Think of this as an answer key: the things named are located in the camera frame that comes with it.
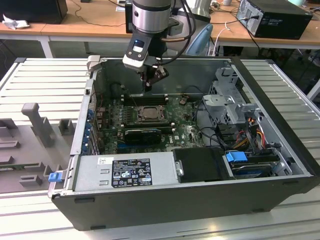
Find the computer tower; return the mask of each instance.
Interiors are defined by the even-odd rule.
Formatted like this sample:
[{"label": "computer tower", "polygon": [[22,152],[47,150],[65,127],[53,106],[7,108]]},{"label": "computer tower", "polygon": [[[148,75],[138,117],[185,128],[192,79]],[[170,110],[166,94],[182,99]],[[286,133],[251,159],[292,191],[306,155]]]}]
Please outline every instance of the computer tower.
[{"label": "computer tower", "polygon": [[256,38],[300,39],[312,13],[287,0],[242,0],[236,14]]},{"label": "computer tower", "polygon": [[68,11],[66,0],[1,0],[0,13],[14,20],[60,24]]}]

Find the warning label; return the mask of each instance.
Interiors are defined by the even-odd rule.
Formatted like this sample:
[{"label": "warning label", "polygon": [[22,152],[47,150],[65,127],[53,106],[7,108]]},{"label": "warning label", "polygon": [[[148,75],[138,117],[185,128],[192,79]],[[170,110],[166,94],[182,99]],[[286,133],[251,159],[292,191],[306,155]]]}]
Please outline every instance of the warning label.
[{"label": "warning label", "polygon": [[150,158],[114,160],[111,185],[114,188],[152,185]]}]

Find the desk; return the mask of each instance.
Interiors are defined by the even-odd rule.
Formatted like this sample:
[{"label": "desk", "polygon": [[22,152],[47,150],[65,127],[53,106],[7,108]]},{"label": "desk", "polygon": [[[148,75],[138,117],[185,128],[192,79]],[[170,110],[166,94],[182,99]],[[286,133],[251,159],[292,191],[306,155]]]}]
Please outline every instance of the desk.
[{"label": "desk", "polygon": [[[222,6],[226,11],[231,11],[239,6],[238,2],[233,1],[231,6]],[[236,20],[228,12],[214,11],[211,14],[211,23],[224,23]],[[256,47],[250,38],[247,30],[240,22],[234,22],[227,25],[231,31],[223,31],[218,39],[220,46],[237,47]],[[224,24],[214,24],[211,37],[215,40],[219,32],[225,28]],[[299,40],[275,39],[275,38],[254,38],[261,48],[276,49],[319,49],[320,48],[320,20],[311,20]]]},{"label": "desk", "polygon": [[[30,28],[11,30],[0,25],[0,39],[34,40],[41,43],[46,58],[53,58],[50,41],[70,42],[104,42],[128,43],[131,34],[126,33],[125,13],[116,12],[116,5],[108,0],[93,0],[90,3],[81,3],[80,0],[66,0],[68,13],[62,24],[32,23]],[[230,11],[239,5],[233,2],[231,6],[221,8]],[[83,21],[98,24],[92,25]],[[212,23],[234,21],[235,17],[227,12],[213,12]],[[228,25],[231,31],[224,31],[217,45],[255,47],[246,29],[239,22]],[[215,40],[223,24],[214,24],[212,38]],[[304,31],[300,40],[255,38],[261,48],[286,48],[286,49],[319,49],[320,46],[320,21],[312,20]]]}]

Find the white cable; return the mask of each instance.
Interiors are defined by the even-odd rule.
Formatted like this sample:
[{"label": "white cable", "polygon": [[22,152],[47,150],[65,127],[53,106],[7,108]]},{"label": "white cable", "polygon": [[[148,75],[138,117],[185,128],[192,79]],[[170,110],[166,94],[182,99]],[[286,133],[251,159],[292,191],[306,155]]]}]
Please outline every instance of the white cable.
[{"label": "white cable", "polygon": [[216,40],[215,40],[214,47],[213,47],[213,56],[214,56],[214,57],[216,56],[216,46],[217,46],[217,42],[218,42],[218,39],[219,39],[220,34],[221,34],[224,30],[229,30],[229,31],[231,31],[231,29],[227,27],[227,22],[225,22],[224,25],[225,25],[225,28],[222,29],[222,30],[219,32],[218,36],[216,36]]},{"label": "white cable", "polygon": [[214,57],[216,56],[216,46],[217,46],[217,42],[218,42],[218,39],[219,39],[220,34],[221,34],[224,30],[229,30],[229,31],[231,31],[231,29],[230,29],[229,27],[227,27],[227,24],[236,23],[236,22],[239,22],[239,21],[242,21],[242,20],[248,20],[248,18],[247,18],[247,17],[244,17],[244,18],[238,19],[238,21],[231,21],[231,22],[226,21],[226,22],[224,23],[224,27],[225,27],[225,28],[222,29],[222,30],[219,32],[218,36],[216,36],[216,40],[215,40],[215,43],[214,43],[212,56],[214,56]]}]

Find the black box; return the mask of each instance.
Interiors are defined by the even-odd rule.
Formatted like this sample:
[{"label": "black box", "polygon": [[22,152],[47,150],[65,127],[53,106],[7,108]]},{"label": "black box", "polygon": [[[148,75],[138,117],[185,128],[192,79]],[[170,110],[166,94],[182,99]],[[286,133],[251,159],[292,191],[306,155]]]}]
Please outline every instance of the black box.
[{"label": "black box", "polygon": [[2,14],[14,20],[60,24],[68,11],[66,0],[0,0]]},{"label": "black box", "polygon": [[271,39],[300,39],[312,19],[309,13],[287,0],[242,0],[236,14],[254,37]]}]

